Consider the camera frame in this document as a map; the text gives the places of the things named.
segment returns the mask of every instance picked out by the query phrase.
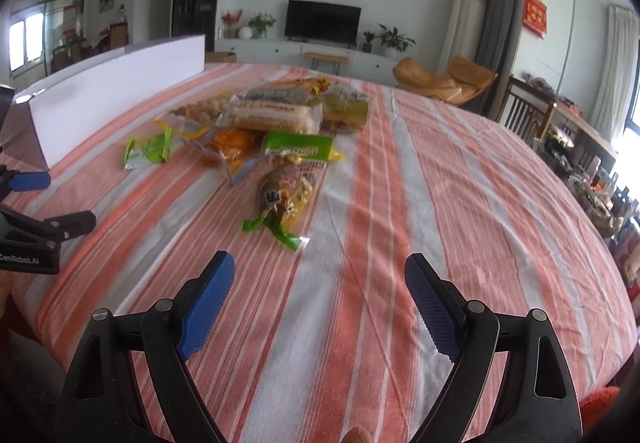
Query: blue gripper pad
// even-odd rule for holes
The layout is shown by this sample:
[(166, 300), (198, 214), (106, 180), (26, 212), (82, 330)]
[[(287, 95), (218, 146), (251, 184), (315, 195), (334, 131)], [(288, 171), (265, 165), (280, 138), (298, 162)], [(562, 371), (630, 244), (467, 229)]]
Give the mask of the blue gripper pad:
[(14, 192), (44, 190), (51, 184), (51, 176), (47, 172), (20, 172), (9, 179), (9, 188)]
[[(447, 355), (451, 362), (457, 362), (462, 354), (462, 348), (458, 343), (458, 330), (464, 323), (462, 308), (455, 303), (438, 274), (421, 253), (414, 253), (407, 257), (404, 263), (404, 282), (436, 349), (443, 355)], [(457, 319), (451, 309), (457, 313)]]
[(218, 252), (198, 279), (205, 281), (194, 283), (199, 289), (184, 313), (182, 336), (177, 346), (178, 354), (184, 361), (204, 347), (213, 322), (234, 283), (235, 267), (231, 254)]

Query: white cabinet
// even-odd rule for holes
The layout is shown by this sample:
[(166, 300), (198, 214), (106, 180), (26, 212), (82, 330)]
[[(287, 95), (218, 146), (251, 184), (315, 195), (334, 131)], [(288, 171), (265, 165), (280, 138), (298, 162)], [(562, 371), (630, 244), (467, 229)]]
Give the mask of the white cabinet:
[[(332, 48), (313, 44), (299, 44), (267, 39), (222, 39), (216, 40), (216, 51), (230, 51), (238, 55), (238, 62), (243, 64), (276, 64), (280, 66), (296, 66), (311, 68), (311, 60), (305, 53), (320, 53), (337, 57), (347, 57), (348, 65), (340, 66), (342, 76), (350, 76), (367, 82), (396, 87), (397, 83), (392, 69), (396, 61), (379, 55), (371, 55), (343, 48)], [(318, 70), (332, 74), (334, 64), (330, 60), (322, 60)]]
[(230, 51), (238, 55), (238, 62), (243, 64), (254, 63), (254, 48), (249, 40), (223, 39), (216, 40), (216, 51)]
[(289, 42), (252, 41), (254, 64), (277, 64), (300, 67), (300, 44)]
[(383, 86), (395, 87), (398, 85), (392, 73), (395, 64), (395, 60), (358, 52), (353, 55), (351, 76), (359, 80), (368, 80)]

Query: white vase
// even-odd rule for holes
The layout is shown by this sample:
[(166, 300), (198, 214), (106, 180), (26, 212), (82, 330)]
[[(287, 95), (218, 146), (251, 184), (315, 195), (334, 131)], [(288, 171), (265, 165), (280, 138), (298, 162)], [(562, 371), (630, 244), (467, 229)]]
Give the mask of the white vase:
[(400, 51), (396, 48), (385, 47), (383, 55), (385, 55), (385, 58), (389, 58), (390, 60), (397, 60), (400, 55)]
[(248, 40), (252, 36), (254, 36), (254, 29), (250, 28), (249, 26), (244, 26), (243, 28), (240, 28), (240, 31), (238, 32), (238, 36), (242, 40)]

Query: red hanging banner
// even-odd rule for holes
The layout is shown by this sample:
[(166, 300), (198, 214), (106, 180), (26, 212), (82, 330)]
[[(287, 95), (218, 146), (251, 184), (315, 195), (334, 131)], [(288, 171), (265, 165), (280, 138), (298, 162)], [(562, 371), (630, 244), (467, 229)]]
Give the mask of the red hanging banner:
[(541, 0), (524, 0), (522, 25), (540, 38), (546, 34), (546, 6)]

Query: white curtain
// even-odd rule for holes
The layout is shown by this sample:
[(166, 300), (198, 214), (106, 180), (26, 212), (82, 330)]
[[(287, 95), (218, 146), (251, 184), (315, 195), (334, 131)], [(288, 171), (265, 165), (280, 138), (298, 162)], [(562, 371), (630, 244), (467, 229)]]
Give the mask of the white curtain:
[(455, 55), (474, 60), (484, 22), (486, 0), (453, 0), (447, 35), (436, 73), (444, 73)]
[(633, 96), (638, 32), (638, 16), (633, 11), (609, 6), (607, 57), (591, 123), (610, 142), (616, 142), (623, 132)]

